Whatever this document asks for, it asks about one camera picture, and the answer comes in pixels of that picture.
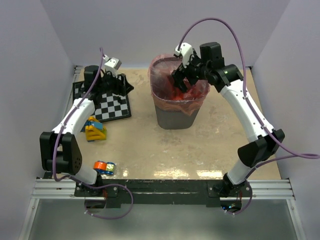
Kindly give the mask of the grey mesh trash bin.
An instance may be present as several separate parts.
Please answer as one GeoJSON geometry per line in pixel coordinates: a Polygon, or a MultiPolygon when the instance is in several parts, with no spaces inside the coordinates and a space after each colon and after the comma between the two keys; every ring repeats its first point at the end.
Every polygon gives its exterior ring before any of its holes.
{"type": "Polygon", "coordinates": [[[165,130],[183,130],[190,128],[199,110],[194,111],[191,115],[186,115],[181,111],[166,111],[155,106],[157,123],[165,130]]]}

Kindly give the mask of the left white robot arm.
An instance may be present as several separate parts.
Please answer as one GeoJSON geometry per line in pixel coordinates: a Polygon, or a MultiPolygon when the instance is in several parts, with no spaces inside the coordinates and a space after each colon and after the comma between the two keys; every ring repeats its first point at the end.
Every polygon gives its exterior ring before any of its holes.
{"type": "Polygon", "coordinates": [[[76,136],[101,105],[104,94],[110,93],[122,98],[134,89],[126,75],[119,73],[118,69],[117,65],[112,64],[105,64],[104,67],[86,66],[83,87],[71,109],[53,130],[44,131],[39,137],[42,168],[52,172],[56,182],[69,178],[92,196],[99,196],[109,185],[103,184],[99,170],[83,163],[76,136]]]}

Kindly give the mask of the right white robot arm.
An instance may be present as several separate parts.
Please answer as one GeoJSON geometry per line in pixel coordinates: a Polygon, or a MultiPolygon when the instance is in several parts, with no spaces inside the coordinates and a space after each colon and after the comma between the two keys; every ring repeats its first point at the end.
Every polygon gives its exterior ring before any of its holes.
{"type": "Polygon", "coordinates": [[[193,86],[199,80],[207,81],[226,99],[242,124],[248,144],[237,150],[238,161],[214,187],[219,196],[233,197],[245,184],[250,171],[275,154],[285,134],[265,119],[255,103],[248,104],[252,97],[243,75],[236,65],[225,65],[219,43],[204,43],[199,49],[200,54],[197,54],[186,42],[178,45],[173,55],[181,59],[181,64],[171,76],[174,86],[183,93],[187,91],[187,83],[193,86]]]}

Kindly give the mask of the red plastic trash bag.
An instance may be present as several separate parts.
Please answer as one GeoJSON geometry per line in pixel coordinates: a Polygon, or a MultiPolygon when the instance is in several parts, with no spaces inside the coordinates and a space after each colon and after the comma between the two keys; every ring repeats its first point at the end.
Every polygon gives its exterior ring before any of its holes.
{"type": "Polygon", "coordinates": [[[174,86],[171,73],[176,70],[182,61],[170,54],[160,54],[152,61],[148,69],[151,95],[156,107],[163,111],[180,111],[190,116],[199,110],[210,92],[211,86],[205,80],[198,80],[190,85],[187,79],[183,82],[187,92],[183,93],[174,86]]]}

